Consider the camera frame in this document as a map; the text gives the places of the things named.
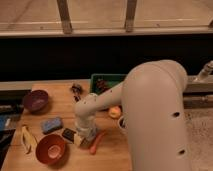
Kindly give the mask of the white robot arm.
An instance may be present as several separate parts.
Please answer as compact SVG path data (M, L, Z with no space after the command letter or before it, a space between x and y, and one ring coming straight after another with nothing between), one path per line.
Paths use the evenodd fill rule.
M76 103L77 133L92 140L95 113L121 105L133 171L192 171L183 106L187 81L176 61L140 64L123 82Z

